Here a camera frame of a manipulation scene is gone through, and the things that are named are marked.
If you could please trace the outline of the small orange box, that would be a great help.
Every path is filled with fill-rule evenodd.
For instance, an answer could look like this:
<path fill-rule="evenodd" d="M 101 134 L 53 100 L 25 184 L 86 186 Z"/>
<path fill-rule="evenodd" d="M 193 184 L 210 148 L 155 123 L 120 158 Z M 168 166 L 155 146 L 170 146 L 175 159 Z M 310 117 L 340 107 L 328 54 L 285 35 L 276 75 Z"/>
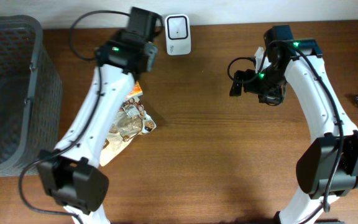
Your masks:
<path fill-rule="evenodd" d="M 143 91 L 141 89 L 141 86 L 139 82 L 135 82 L 134 88 L 132 91 L 126 96 L 126 99 L 129 100 L 134 97 L 139 97 L 143 95 Z"/>

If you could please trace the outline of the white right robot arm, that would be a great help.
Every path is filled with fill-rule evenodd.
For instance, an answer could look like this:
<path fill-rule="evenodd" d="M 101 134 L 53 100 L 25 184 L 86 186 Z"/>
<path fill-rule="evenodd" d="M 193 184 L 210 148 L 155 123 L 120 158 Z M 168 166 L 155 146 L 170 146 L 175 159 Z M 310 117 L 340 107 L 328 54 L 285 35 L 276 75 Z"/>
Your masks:
<path fill-rule="evenodd" d="M 358 188 L 358 127 L 332 88 L 314 39 L 296 39 L 288 25 L 273 26 L 250 58 L 253 68 L 229 74 L 231 96 L 256 94 L 283 103 L 291 86 L 306 118 L 311 144 L 296 163 L 298 188 L 274 223 L 319 223 L 331 204 Z"/>

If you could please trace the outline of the beige brown snack pouch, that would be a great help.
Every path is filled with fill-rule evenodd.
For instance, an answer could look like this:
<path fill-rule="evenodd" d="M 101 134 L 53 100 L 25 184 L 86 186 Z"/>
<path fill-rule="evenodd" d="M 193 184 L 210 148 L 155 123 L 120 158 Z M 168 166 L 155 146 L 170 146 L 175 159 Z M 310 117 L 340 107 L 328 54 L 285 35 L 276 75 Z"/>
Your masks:
<path fill-rule="evenodd" d="M 99 164 L 107 165 L 121 153 L 136 136 L 146 135 L 157 127 L 137 96 L 127 100 L 119 109 L 106 136 Z"/>

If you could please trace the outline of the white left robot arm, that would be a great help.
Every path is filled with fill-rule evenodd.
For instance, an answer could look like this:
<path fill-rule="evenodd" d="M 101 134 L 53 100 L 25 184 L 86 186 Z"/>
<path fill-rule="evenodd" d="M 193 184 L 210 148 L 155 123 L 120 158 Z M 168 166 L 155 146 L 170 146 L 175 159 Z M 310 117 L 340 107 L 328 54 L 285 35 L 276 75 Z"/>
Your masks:
<path fill-rule="evenodd" d="M 151 71 L 158 48 L 153 41 L 161 15 L 132 7 L 119 29 L 90 58 L 92 84 L 69 130 L 52 151 L 35 162 L 43 188 L 75 223 L 109 223 L 103 208 L 109 179 L 99 169 L 101 151 L 120 107 L 141 73 Z"/>

